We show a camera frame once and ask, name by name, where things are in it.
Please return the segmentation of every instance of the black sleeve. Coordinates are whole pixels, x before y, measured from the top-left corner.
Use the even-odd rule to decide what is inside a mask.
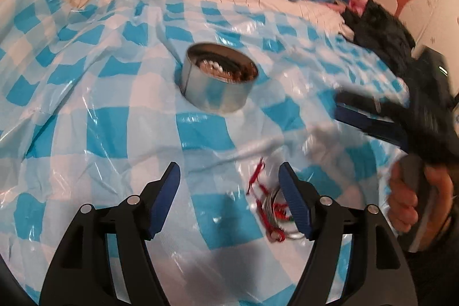
[[[459,298],[459,207],[453,205],[451,224],[426,251],[405,253],[419,306],[456,305]]]

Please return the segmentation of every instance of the open tin can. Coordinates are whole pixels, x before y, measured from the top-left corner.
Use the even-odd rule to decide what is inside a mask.
[[[196,107],[234,112],[247,101],[258,68],[243,53],[215,43],[197,43],[186,51],[180,89]]]

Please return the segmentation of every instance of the person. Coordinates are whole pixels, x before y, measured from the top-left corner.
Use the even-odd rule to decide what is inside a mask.
[[[419,306],[459,304],[459,205],[446,167],[426,166],[427,181],[438,197],[417,253],[405,253]],[[388,217],[399,232],[408,232],[418,221],[417,196],[402,180],[400,164],[392,167]]]

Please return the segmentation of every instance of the hand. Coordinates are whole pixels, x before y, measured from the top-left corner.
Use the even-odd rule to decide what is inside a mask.
[[[448,229],[449,220],[446,224],[445,221],[453,206],[453,182],[447,168],[426,166],[424,174],[429,184],[437,187],[438,197],[421,239],[419,250],[426,250],[442,228],[445,231]],[[388,200],[389,220],[397,231],[406,233],[418,221],[419,217],[415,210],[418,198],[414,191],[403,182],[398,162],[392,167],[389,186],[392,190]]]

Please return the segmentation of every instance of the checkered tablecloth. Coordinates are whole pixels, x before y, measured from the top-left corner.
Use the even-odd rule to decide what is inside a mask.
[[[260,76],[242,110],[204,113],[177,87],[187,47],[240,49]],[[270,243],[245,189],[288,160],[319,193],[354,207],[384,200],[397,150],[333,121],[332,88],[406,99],[370,51],[305,20],[184,0],[0,1],[0,253],[37,301],[79,206],[118,204],[171,161],[182,179],[148,243],[172,305],[285,305],[311,244]],[[112,272],[125,289],[116,240]],[[340,294],[349,238],[330,299]]]

